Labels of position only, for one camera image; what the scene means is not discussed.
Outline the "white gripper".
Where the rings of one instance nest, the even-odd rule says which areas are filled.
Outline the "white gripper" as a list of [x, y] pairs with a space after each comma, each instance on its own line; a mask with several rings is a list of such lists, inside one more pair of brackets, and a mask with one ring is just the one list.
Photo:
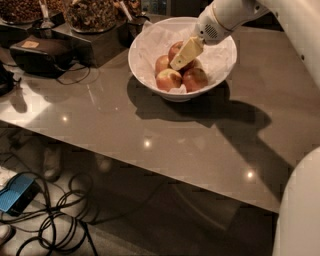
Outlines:
[[204, 44], [219, 44], [244, 23], [268, 12], [258, 0], [213, 0], [199, 15], [192, 37], [182, 41], [172, 64], [180, 70], [203, 52]]

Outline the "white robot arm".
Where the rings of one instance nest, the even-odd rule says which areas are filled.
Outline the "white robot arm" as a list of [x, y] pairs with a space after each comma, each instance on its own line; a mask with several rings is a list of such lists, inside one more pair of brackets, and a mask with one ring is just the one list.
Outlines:
[[[199, 15], [192, 36], [171, 61], [179, 70], [242, 24], [271, 12], [314, 83], [320, 83], [320, 0], [213, 0]], [[293, 116], [297, 134], [285, 145], [308, 143], [289, 176], [279, 207], [272, 256], [320, 256], [319, 133], [307, 135], [308, 115]]]

